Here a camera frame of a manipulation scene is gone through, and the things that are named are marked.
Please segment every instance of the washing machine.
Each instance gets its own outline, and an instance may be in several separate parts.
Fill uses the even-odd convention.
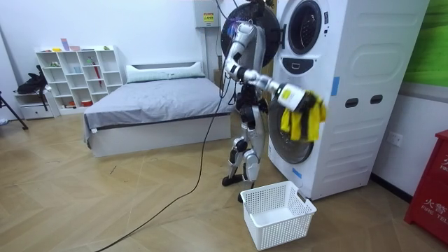
[[[273,77],[315,91],[328,108],[316,142],[279,130],[275,100],[269,112],[269,159],[306,197],[368,183],[428,2],[278,0]]]

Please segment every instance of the blue tape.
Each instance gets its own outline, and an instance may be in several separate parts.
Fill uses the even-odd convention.
[[[337,95],[337,89],[339,88],[339,77],[334,77],[333,78],[333,87],[331,89],[331,96],[336,96]]]
[[[300,179],[302,178],[301,173],[298,172],[295,168],[293,168],[293,173],[294,173],[295,175],[297,175]]]

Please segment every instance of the yellow cloth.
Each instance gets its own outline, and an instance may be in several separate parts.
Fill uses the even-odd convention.
[[[290,139],[294,141],[316,141],[319,139],[319,125],[324,122],[327,116],[327,109],[322,99],[313,92],[307,91],[309,95],[316,97],[315,105],[309,109],[309,116],[305,118],[301,113],[291,112],[287,108],[281,117],[281,131],[290,134]],[[302,120],[306,123],[307,129],[302,128]]]

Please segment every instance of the pillow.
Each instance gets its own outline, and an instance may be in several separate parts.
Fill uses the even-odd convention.
[[[138,83],[147,81],[172,80],[178,78],[205,77],[202,73],[201,63],[196,62],[192,66],[172,67],[165,69],[139,70],[133,66],[126,66],[127,83]]]

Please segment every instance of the white laundry basket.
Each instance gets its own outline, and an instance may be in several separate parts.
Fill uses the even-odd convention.
[[[257,249],[263,250],[307,235],[316,207],[298,197],[291,181],[241,192],[244,220]]]

